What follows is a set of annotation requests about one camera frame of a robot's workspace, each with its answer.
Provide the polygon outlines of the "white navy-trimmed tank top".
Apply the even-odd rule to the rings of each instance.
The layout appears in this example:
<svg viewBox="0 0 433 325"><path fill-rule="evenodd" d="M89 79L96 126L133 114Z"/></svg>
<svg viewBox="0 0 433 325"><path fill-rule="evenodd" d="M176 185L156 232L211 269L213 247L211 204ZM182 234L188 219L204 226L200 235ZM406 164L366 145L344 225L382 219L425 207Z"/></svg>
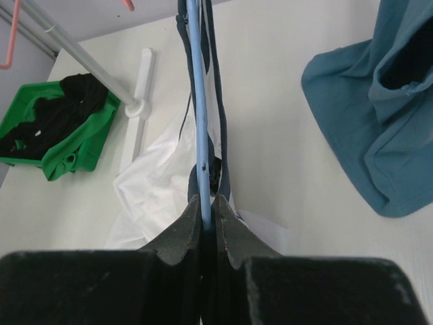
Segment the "white navy-trimmed tank top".
<svg viewBox="0 0 433 325"><path fill-rule="evenodd" d="M198 4L204 90L208 118L210 194L234 205L228 167L227 119L214 33L211 1ZM188 97L162 135L114 180L122 212L105 248L136 250L175 222L189 197L199 192L196 180L195 99Z"/></svg>

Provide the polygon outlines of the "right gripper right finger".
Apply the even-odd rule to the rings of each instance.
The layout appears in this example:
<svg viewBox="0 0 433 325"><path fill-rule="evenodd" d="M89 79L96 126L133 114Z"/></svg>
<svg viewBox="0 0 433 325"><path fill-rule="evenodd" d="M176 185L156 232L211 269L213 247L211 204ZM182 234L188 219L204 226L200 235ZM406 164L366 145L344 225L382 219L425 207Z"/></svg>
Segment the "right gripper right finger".
<svg viewBox="0 0 433 325"><path fill-rule="evenodd" d="M402 269L386 259L286 257L254 235L226 198L213 202L214 324L426 324Z"/></svg>

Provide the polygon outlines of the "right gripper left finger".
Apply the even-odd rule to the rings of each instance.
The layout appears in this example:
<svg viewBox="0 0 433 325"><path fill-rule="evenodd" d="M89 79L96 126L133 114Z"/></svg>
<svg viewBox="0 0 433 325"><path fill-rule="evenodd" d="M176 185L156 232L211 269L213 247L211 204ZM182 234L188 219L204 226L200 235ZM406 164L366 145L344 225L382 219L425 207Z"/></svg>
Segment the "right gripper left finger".
<svg viewBox="0 0 433 325"><path fill-rule="evenodd" d="M199 324L200 199L137 250L1 259L2 324Z"/></svg>

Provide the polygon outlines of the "blue hanger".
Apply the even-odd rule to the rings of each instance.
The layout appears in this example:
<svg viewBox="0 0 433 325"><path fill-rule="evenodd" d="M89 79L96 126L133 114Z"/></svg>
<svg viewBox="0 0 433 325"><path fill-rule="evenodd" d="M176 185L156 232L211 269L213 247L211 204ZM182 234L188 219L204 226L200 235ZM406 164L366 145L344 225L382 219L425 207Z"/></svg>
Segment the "blue hanger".
<svg viewBox="0 0 433 325"><path fill-rule="evenodd" d="M200 197L202 228L204 231L209 232L212 229L212 217L209 186L208 119L204 86L204 62L201 48L200 4L198 1L187 1L186 8L195 90L194 110L196 121L196 164L191 171L190 184Z"/></svg>

